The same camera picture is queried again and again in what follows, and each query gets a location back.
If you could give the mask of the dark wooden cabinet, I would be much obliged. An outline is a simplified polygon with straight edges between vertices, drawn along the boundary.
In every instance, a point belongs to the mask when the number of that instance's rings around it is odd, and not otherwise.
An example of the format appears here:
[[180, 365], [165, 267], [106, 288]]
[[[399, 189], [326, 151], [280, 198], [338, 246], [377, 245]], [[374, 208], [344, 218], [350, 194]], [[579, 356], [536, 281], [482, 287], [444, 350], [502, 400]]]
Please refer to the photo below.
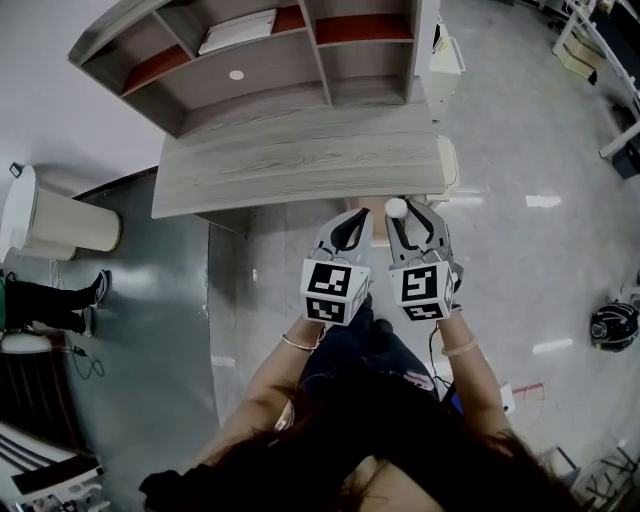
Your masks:
[[0, 340], [0, 420], [60, 448], [88, 453], [65, 348], [59, 330], [10, 332]]

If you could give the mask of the white side cabinet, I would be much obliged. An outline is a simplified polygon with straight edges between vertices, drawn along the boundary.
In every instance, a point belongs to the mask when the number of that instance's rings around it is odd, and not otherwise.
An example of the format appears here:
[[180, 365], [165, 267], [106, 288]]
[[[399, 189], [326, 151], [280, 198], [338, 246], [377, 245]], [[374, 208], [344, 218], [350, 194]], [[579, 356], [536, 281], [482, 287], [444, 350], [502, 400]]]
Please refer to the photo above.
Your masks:
[[465, 72], [466, 65], [458, 41], [449, 34], [443, 20], [438, 18], [425, 86], [427, 102], [435, 122], [446, 118], [451, 99]]

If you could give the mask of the person's right forearm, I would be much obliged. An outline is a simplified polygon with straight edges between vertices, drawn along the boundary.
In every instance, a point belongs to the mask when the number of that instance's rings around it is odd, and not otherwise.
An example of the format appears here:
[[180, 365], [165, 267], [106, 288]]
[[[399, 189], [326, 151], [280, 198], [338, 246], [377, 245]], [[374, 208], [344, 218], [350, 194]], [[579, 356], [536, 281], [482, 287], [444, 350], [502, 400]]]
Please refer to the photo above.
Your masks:
[[500, 386], [462, 312], [452, 311], [437, 325], [443, 341], [442, 354], [449, 361], [466, 423], [486, 436], [509, 431]]

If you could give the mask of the black waste bin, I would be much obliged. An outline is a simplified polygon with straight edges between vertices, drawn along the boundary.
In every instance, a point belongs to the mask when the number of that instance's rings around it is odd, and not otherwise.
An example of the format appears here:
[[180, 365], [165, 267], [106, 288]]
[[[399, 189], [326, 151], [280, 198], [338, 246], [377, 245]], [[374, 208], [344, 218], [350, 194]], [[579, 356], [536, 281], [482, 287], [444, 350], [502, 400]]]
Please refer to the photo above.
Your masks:
[[612, 159], [617, 174], [624, 180], [640, 175], [640, 142], [629, 141]]

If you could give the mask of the long white office desk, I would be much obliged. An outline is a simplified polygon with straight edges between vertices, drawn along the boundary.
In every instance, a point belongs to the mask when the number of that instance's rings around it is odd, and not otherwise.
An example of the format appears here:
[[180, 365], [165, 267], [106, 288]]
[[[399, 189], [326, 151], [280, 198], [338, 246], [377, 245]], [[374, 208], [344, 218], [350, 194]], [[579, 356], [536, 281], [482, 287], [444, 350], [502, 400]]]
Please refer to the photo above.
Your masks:
[[[562, 0], [562, 2], [568, 6], [570, 14], [551, 49], [552, 54], [558, 56], [562, 51], [566, 51], [569, 54], [566, 42], [576, 27], [581, 28], [623, 82], [632, 97], [634, 106], [640, 112], [640, 71], [635, 75], [629, 73], [631, 69], [630, 57], [624, 57], [623, 60], [620, 60], [620, 56], [623, 55], [622, 43], [615, 43], [614, 46], [611, 46], [610, 42], [614, 41], [615, 38], [603, 35], [605, 24], [603, 22], [598, 24], [592, 20], [592, 16], [598, 10], [600, 0]], [[603, 146], [599, 150], [600, 157], [611, 159], [614, 154], [623, 149], [637, 135], [640, 135], [640, 117], [629, 128], [619, 133], [611, 142]]]

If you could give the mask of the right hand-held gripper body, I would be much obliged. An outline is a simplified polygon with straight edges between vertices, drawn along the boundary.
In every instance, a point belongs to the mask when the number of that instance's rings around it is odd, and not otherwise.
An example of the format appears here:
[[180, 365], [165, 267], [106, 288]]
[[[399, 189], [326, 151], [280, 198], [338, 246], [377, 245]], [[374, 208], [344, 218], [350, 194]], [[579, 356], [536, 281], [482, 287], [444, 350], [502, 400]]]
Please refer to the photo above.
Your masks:
[[460, 265], [442, 260], [438, 255], [433, 261], [389, 270], [396, 304], [411, 322], [449, 318], [462, 277]]

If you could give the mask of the white flat book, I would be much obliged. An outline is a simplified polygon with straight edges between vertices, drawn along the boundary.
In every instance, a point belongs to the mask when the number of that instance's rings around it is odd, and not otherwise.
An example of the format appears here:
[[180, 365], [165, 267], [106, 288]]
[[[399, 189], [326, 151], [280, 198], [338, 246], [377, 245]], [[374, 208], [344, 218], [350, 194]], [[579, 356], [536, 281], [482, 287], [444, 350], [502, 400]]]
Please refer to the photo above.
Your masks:
[[269, 36], [276, 13], [276, 9], [269, 9], [211, 26], [198, 49], [198, 54], [204, 55]]

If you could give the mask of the person's black clothed body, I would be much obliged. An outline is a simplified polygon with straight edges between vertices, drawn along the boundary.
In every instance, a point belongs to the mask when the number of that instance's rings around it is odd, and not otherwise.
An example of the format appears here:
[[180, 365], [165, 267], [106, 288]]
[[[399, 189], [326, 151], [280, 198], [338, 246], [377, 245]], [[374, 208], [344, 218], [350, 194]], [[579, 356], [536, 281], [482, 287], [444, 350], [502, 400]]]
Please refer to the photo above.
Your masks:
[[347, 478], [371, 456], [399, 467], [446, 512], [464, 512], [454, 465], [435, 444], [457, 424], [410, 371], [426, 372], [361, 307], [350, 325], [329, 331], [289, 391], [288, 427], [238, 442], [212, 464], [147, 477], [147, 511], [356, 512], [362, 492]]

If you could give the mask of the black helmet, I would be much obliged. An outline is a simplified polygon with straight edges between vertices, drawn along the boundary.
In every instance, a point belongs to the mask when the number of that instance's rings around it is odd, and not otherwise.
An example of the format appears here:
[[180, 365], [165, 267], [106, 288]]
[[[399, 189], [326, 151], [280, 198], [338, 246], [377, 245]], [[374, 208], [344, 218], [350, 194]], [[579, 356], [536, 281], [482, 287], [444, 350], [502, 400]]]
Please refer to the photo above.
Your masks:
[[598, 308], [590, 318], [593, 346], [608, 352], [621, 352], [640, 334], [640, 311], [633, 305], [614, 301]]

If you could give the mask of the cream trash bin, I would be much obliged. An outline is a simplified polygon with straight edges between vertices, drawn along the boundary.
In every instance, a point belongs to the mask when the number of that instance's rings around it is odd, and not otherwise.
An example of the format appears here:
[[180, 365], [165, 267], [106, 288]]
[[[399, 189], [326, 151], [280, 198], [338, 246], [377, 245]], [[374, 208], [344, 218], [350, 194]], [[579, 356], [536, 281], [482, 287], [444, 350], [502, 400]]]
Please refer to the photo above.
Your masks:
[[455, 147], [451, 140], [444, 135], [437, 136], [437, 146], [440, 153], [446, 190], [436, 198], [437, 202], [446, 202], [458, 188], [460, 171]]

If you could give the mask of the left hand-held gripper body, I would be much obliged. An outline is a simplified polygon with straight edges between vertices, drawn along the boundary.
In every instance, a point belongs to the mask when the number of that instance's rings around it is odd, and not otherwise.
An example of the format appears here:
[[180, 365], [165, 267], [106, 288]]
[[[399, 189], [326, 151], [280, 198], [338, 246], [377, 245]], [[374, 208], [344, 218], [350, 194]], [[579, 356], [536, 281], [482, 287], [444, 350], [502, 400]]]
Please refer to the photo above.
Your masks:
[[303, 261], [300, 295], [305, 319], [347, 326], [367, 297], [371, 269], [352, 264], [325, 248]]

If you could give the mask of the person's left forearm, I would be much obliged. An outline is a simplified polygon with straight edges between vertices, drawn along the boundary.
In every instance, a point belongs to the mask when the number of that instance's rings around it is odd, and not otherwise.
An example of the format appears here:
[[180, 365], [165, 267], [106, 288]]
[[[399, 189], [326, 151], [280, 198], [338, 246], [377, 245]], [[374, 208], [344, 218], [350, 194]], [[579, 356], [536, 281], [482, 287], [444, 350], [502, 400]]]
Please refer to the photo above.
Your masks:
[[296, 384], [318, 347], [324, 325], [299, 317], [259, 366], [244, 398], [205, 448], [198, 464], [211, 464], [229, 446], [262, 431], [272, 431], [288, 398], [281, 387]]

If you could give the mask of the stack of cardboard boxes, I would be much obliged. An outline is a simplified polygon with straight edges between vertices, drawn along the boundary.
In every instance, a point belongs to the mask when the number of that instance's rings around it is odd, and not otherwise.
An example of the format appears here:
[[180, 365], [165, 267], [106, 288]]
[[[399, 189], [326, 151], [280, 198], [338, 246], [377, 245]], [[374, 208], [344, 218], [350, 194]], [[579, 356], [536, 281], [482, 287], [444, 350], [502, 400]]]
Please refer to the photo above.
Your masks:
[[556, 56], [565, 69], [587, 80], [592, 79], [605, 62], [599, 50], [574, 33], [567, 37]]

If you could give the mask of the white round ribbed table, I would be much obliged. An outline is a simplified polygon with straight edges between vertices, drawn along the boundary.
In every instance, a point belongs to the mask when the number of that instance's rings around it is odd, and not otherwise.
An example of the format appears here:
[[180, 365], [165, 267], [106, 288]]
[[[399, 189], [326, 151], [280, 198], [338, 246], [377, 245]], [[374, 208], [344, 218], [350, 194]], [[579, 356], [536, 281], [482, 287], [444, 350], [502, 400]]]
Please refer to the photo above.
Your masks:
[[42, 188], [26, 166], [15, 178], [0, 217], [0, 262], [12, 251], [70, 260], [78, 249], [114, 250], [121, 236], [119, 215]]

